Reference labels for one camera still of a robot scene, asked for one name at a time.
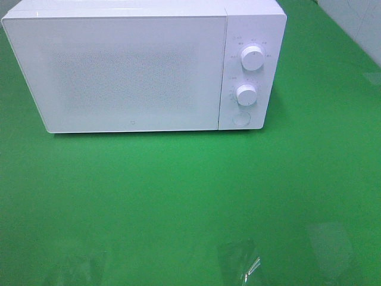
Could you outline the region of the white microwave knob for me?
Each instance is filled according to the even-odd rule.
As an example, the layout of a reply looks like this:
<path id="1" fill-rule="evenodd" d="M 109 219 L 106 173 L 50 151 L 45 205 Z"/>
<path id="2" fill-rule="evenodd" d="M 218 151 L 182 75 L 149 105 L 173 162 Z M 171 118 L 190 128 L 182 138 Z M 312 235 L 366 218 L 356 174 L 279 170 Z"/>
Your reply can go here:
<path id="1" fill-rule="evenodd" d="M 250 106 L 256 103 L 257 90 L 253 85 L 241 85 L 236 90 L 236 99 L 241 106 Z"/>
<path id="2" fill-rule="evenodd" d="M 247 71 L 260 69 L 265 60 L 265 53 L 262 47 L 252 44 L 244 48 L 241 52 L 241 65 Z"/>

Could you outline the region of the white microwave door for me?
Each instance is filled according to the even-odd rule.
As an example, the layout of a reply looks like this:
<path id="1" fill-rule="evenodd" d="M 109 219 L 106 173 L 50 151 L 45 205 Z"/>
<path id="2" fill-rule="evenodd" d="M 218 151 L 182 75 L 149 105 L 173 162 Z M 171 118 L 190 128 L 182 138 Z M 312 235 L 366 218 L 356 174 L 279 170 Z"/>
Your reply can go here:
<path id="1" fill-rule="evenodd" d="M 215 130 L 225 17 L 6 18 L 50 133 Z"/>

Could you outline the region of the round microwave door button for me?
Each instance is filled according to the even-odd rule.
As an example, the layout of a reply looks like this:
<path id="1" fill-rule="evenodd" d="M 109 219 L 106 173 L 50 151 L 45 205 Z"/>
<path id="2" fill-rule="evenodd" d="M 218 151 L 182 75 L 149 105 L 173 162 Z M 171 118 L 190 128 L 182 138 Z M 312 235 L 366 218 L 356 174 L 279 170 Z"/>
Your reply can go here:
<path id="1" fill-rule="evenodd" d="M 233 116 L 233 123 L 236 126 L 246 126 L 251 121 L 251 115 L 248 112 L 239 112 Z"/>

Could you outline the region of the white microwave oven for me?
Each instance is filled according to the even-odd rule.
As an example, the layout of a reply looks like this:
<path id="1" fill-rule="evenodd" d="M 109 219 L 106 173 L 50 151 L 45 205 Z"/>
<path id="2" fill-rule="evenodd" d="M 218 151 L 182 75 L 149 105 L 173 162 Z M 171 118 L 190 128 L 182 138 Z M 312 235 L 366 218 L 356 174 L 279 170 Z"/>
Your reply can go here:
<path id="1" fill-rule="evenodd" d="M 4 28 L 6 18 L 143 17 L 225 17 L 220 113 L 215 130 L 263 127 L 287 22 L 276 1 L 20 1 L 1 23 Z M 265 60 L 260 69 L 247 71 L 241 65 L 241 52 L 252 44 L 262 47 Z M 241 85 L 256 88 L 255 104 L 238 104 L 236 90 Z M 233 123 L 233 116 L 239 112 L 251 115 L 248 125 Z"/>

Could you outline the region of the green table mat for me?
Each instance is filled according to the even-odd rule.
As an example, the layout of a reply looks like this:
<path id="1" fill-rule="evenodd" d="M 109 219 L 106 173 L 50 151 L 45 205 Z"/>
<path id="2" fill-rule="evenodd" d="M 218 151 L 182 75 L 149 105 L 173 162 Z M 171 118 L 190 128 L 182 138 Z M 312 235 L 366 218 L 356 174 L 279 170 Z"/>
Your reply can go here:
<path id="1" fill-rule="evenodd" d="M 52 135 L 1 35 L 1 284 L 56 284 L 67 256 L 104 285 L 222 285 L 218 246 L 252 239 L 270 285 L 380 284 L 380 67 L 316 1 L 288 16 L 261 130 Z M 343 224 L 321 270 L 307 226 Z"/>

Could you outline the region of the clear tape patch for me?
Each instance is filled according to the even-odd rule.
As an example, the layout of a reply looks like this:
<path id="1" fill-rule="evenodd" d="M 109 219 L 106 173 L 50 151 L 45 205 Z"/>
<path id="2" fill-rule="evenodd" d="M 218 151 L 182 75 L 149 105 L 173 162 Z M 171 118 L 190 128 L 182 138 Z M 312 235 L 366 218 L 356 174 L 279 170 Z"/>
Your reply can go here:
<path id="1" fill-rule="evenodd" d="M 218 246 L 217 257 L 223 285 L 265 285 L 261 257 L 252 239 Z"/>
<path id="2" fill-rule="evenodd" d="M 349 266 L 354 251 L 343 224 L 314 223 L 307 226 L 307 233 L 321 270 L 340 272 Z"/>

